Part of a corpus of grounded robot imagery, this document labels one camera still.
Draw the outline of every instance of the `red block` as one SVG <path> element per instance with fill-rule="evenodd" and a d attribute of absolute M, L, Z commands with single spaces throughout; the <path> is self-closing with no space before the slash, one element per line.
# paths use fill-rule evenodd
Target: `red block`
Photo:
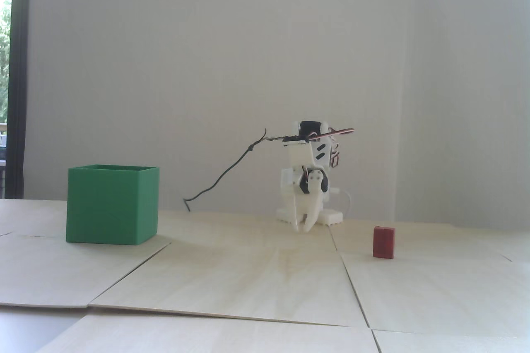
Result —
<path fill-rule="evenodd" d="M 375 258 L 394 259 L 395 228 L 373 228 L 373 256 Z"/>

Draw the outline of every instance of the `green box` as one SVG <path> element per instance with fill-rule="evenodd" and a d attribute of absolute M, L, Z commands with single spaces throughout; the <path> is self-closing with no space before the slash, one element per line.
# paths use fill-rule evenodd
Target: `green box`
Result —
<path fill-rule="evenodd" d="M 68 169 L 66 241 L 138 245 L 157 233 L 160 169 L 78 166 Z"/>

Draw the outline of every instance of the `white backdrop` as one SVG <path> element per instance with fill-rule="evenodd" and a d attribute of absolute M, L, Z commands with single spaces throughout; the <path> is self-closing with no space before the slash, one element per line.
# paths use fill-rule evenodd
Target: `white backdrop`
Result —
<path fill-rule="evenodd" d="M 31 0 L 25 196 L 66 198 L 70 166 L 157 165 L 183 209 L 263 128 L 326 120 L 357 130 L 331 175 L 353 217 L 521 226 L 526 3 Z M 262 143 L 191 206 L 272 213 L 286 163 Z"/>

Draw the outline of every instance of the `foliage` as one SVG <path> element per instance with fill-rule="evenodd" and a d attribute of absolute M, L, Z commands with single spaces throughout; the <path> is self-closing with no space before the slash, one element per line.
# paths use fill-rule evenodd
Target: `foliage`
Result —
<path fill-rule="evenodd" d="M 10 35 L 11 0 L 6 0 L 0 14 L 0 122 L 7 122 Z"/>

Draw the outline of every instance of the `wooden surface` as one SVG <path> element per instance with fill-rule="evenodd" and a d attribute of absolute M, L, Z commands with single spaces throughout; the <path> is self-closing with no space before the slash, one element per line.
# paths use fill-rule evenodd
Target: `wooden surface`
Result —
<path fill-rule="evenodd" d="M 39 353 L 377 353 L 369 329 L 169 315 L 87 315 Z"/>
<path fill-rule="evenodd" d="M 87 309 L 0 307 L 0 352 L 34 353 L 75 324 Z"/>
<path fill-rule="evenodd" d="M 512 261 L 530 262 L 530 231 L 460 229 Z"/>
<path fill-rule="evenodd" d="M 381 353 L 528 353 L 527 338 L 492 338 L 374 331 Z"/>
<path fill-rule="evenodd" d="M 70 244 L 63 238 L 0 237 L 0 304 L 86 307 L 169 241 Z"/>
<path fill-rule="evenodd" d="M 373 329 L 466 336 L 529 335 L 530 264 L 342 256 Z"/>
<path fill-rule="evenodd" d="M 335 251 L 327 226 L 297 233 L 273 216 L 159 211 L 159 234 L 210 247 L 308 248 Z"/>
<path fill-rule="evenodd" d="M 470 238 L 458 228 L 441 223 L 393 222 L 345 220 L 330 226 L 337 250 L 371 255 L 373 228 L 395 228 L 396 258 L 428 259 L 436 261 L 465 259 L 505 260 L 495 250 L 481 241 Z"/>
<path fill-rule="evenodd" d="M 0 234 L 15 232 L 40 237 L 66 236 L 66 202 L 0 200 Z"/>
<path fill-rule="evenodd" d="M 91 305 L 365 327 L 336 252 L 173 242 Z"/>

